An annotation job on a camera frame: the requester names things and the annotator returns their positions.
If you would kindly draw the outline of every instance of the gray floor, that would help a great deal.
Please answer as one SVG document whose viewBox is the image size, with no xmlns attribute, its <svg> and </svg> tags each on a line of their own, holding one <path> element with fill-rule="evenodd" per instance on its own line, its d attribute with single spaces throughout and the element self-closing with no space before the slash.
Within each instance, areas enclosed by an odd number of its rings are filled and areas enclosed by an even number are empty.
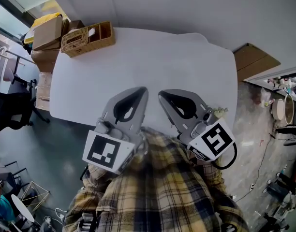
<svg viewBox="0 0 296 232">
<path fill-rule="evenodd" d="M 276 207 L 275 200 L 268 194 L 262 193 L 267 180 L 273 180 L 275 174 L 285 165 L 288 166 L 285 174 L 291 176 L 292 165 L 296 159 L 296 145 L 283 146 L 284 140 L 273 138 L 270 140 L 269 133 L 272 133 L 273 127 L 284 126 L 286 123 L 285 121 L 274 123 L 269 108 L 262 108 L 256 104 L 259 102 L 260 93 L 260 87 L 246 83 L 238 85 L 237 111 L 233 128 L 238 148 L 237 160 L 231 168 L 223 171 L 227 191 L 237 196 L 234 200 L 242 209 L 251 231 L 258 231 L 265 222 L 259 214 L 269 213 Z M 272 97 L 284 99 L 279 94 L 272 94 Z M 278 134 L 276 137 L 287 139 L 291 136 Z M 229 161 L 232 156 L 232 152 L 227 152 L 223 158 L 224 162 Z M 251 184 L 255 181 L 253 191 L 238 201 L 249 192 Z"/>
<path fill-rule="evenodd" d="M 235 164 L 223 172 L 227 190 L 237 196 L 235 200 L 248 193 L 251 183 L 255 182 L 273 128 L 274 121 L 269 108 L 254 103 L 259 92 L 260 88 L 256 86 L 238 86 L 234 125 L 238 157 Z M 32 127 L 26 126 L 20 130 L 6 128 L 0 132 L 0 162 L 7 164 L 18 161 L 12 171 L 27 167 L 28 171 L 21 174 L 24 182 L 33 180 L 51 192 L 44 204 L 45 208 L 37 215 L 39 222 L 44 214 L 53 215 L 56 207 L 66 210 L 81 188 L 79 177 L 86 165 L 81 158 L 90 129 L 89 126 L 54 119 L 47 112 L 43 112 L 43 115 L 50 118 L 50 124 L 34 117 Z M 271 139 L 254 190 L 238 201 L 251 231 L 256 231 L 263 222 L 258 213 L 271 210 L 274 203 L 267 194 L 262 193 L 266 181 L 273 178 L 286 164 L 286 173 L 289 173 L 293 159 L 296 158 L 296 146 L 284 147 L 282 144 L 281 140 Z M 224 162 L 232 157 L 231 154 L 228 152 L 223 158 Z M 54 226 L 58 231 L 61 228 L 55 221 Z"/>
</svg>

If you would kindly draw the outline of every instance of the cable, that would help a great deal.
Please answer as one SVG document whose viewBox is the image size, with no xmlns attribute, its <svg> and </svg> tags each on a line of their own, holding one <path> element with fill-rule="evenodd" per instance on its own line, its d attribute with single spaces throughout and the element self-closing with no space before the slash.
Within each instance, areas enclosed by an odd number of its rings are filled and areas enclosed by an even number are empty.
<svg viewBox="0 0 296 232">
<path fill-rule="evenodd" d="M 61 222 L 63 222 L 63 219 L 64 219 L 65 215 L 64 214 L 60 214 L 60 216 L 58 216 L 57 210 L 60 210 L 62 212 L 66 212 L 66 211 L 63 211 L 60 208 L 55 208 L 55 212 L 56 212 L 57 217 L 61 219 Z"/>
<path fill-rule="evenodd" d="M 63 223 L 61 223 L 59 220 L 56 220 L 56 219 L 54 219 L 54 218 L 52 218 L 52 220 L 55 220 L 55 221 L 57 221 L 59 224 L 62 224 L 62 225 L 63 225 Z"/>
<path fill-rule="evenodd" d="M 269 135 L 273 138 L 273 139 L 276 139 L 276 140 L 288 140 L 288 141 L 296 141 L 296 139 L 293 137 L 293 138 L 276 138 L 275 136 L 273 136 L 272 134 L 269 133 Z"/>
<path fill-rule="evenodd" d="M 60 211 L 63 211 L 63 210 L 61 210 L 60 208 L 55 208 L 55 210 L 60 210 Z M 67 211 L 63 211 L 63 212 L 67 212 Z"/>
<path fill-rule="evenodd" d="M 264 160 L 264 157 L 265 157 L 265 154 L 266 154 L 267 146 L 269 145 L 270 141 L 272 140 L 272 135 L 271 135 L 271 134 L 269 134 L 269 135 L 270 135 L 270 138 L 269 138 L 269 141 L 268 141 L 268 143 L 267 143 L 267 145 L 266 145 L 266 147 L 265 147 L 264 155 L 263 155 L 263 157 L 262 157 L 262 161 L 261 161 L 260 167 L 259 167 L 259 169 L 258 169 L 258 177 L 257 177 L 257 179 L 255 180 L 254 186 L 255 186 L 256 182 L 258 181 L 258 179 L 259 179 L 259 177 L 260 177 L 260 169 L 261 169 L 262 164 L 263 164 L 263 160 Z M 245 194 L 242 198 L 240 198 L 239 200 L 237 200 L 236 203 L 237 203 L 238 201 L 242 200 L 243 198 L 245 198 L 245 197 L 246 197 L 249 193 L 251 193 L 251 192 L 252 192 L 252 190 L 249 191 L 247 194 Z"/>
<path fill-rule="evenodd" d="M 224 167 L 220 167 L 218 166 L 214 161 L 211 163 L 215 168 L 217 169 L 220 169 L 220 170 L 224 170 L 224 169 L 227 169 L 229 167 L 232 166 L 232 164 L 234 163 L 234 161 L 236 160 L 236 157 L 237 157 L 237 147 L 236 147 L 236 144 L 233 143 L 233 147 L 234 147 L 234 157 L 233 159 L 229 162 L 229 164 L 227 164 L 226 166 Z"/>
<path fill-rule="evenodd" d="M 294 160 L 296 160 L 296 157 L 294 159 L 292 159 L 292 160 L 287 160 L 287 161 L 294 161 Z"/>
</svg>

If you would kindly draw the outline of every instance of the white table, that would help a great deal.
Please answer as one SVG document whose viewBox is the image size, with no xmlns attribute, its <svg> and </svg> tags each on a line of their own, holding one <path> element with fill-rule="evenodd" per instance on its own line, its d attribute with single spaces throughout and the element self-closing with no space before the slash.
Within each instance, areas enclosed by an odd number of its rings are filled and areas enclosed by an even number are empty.
<svg viewBox="0 0 296 232">
<path fill-rule="evenodd" d="M 159 105 L 158 92 L 180 88 L 197 93 L 212 108 L 228 107 L 232 128 L 237 105 L 237 73 L 231 51 L 198 33 L 169 34 L 115 28 L 116 44 L 70 58 L 61 52 L 53 71 L 53 117 L 96 125 L 108 100 L 121 91 L 146 86 L 149 101 L 143 126 L 177 135 Z"/>
<path fill-rule="evenodd" d="M 15 195 L 12 194 L 12 200 L 18 211 L 30 222 L 34 222 L 34 218 L 22 201 Z"/>
</svg>

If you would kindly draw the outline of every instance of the black cable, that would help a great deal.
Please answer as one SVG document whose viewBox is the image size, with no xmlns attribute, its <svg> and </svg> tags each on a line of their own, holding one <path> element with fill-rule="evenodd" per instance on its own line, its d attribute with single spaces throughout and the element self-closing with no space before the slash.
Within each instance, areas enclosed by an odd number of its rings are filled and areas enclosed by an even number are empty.
<svg viewBox="0 0 296 232">
<path fill-rule="evenodd" d="M 269 135 L 273 138 L 273 139 L 276 139 L 276 140 L 288 140 L 288 141 L 296 141 L 296 139 L 293 137 L 293 138 L 276 138 L 274 135 L 270 134 Z"/>
<path fill-rule="evenodd" d="M 254 186 L 255 186 L 256 182 L 258 181 L 258 179 L 259 179 L 259 177 L 260 177 L 260 169 L 261 169 L 262 164 L 263 164 L 263 160 L 264 160 L 264 157 L 265 157 L 265 154 L 266 154 L 267 146 L 268 146 L 268 144 L 270 143 L 270 141 L 272 140 L 272 135 L 271 135 L 271 134 L 269 134 L 269 135 L 270 135 L 270 138 L 269 138 L 269 141 L 268 141 L 268 143 L 267 143 L 267 145 L 266 145 L 266 147 L 265 147 L 264 155 L 263 155 L 263 157 L 262 157 L 262 161 L 261 161 L 260 167 L 259 167 L 259 169 L 258 169 L 258 177 L 257 177 L 257 179 L 255 180 Z M 252 192 L 252 190 L 249 191 L 247 194 L 245 194 L 242 198 L 240 198 L 239 200 L 237 200 L 236 203 L 237 203 L 238 201 L 242 200 L 243 198 L 245 198 L 245 197 L 246 197 L 249 193 L 251 193 L 251 192 Z"/>
<path fill-rule="evenodd" d="M 233 147 L 234 147 L 234 157 L 233 159 L 229 162 L 229 164 L 227 164 L 226 166 L 224 167 L 220 167 L 218 166 L 214 161 L 211 163 L 215 168 L 217 169 L 220 169 L 220 170 L 224 170 L 224 169 L 227 169 L 229 167 L 232 166 L 232 164 L 234 163 L 234 161 L 236 160 L 236 157 L 237 157 L 237 147 L 236 147 L 236 144 L 233 143 Z"/>
<path fill-rule="evenodd" d="M 294 161 L 294 160 L 296 160 L 296 157 L 294 159 L 292 159 L 292 160 L 287 160 L 287 161 Z"/>
<path fill-rule="evenodd" d="M 283 91 L 289 94 L 289 91 L 286 88 L 283 88 Z"/>
</svg>

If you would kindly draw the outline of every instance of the plaid shirt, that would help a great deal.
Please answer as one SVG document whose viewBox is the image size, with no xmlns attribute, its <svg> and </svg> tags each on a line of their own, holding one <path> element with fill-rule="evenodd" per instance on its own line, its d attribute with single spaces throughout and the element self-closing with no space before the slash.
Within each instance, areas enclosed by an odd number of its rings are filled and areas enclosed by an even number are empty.
<svg viewBox="0 0 296 232">
<path fill-rule="evenodd" d="M 150 128 L 142 132 L 148 152 L 135 154 L 122 174 L 89 165 L 85 190 L 71 202 L 63 232 L 76 231 L 82 213 L 95 211 L 98 232 L 212 232 L 224 230 L 222 224 L 248 231 L 241 210 L 225 193 L 221 171 L 202 161 L 193 164 L 175 139 Z"/>
</svg>

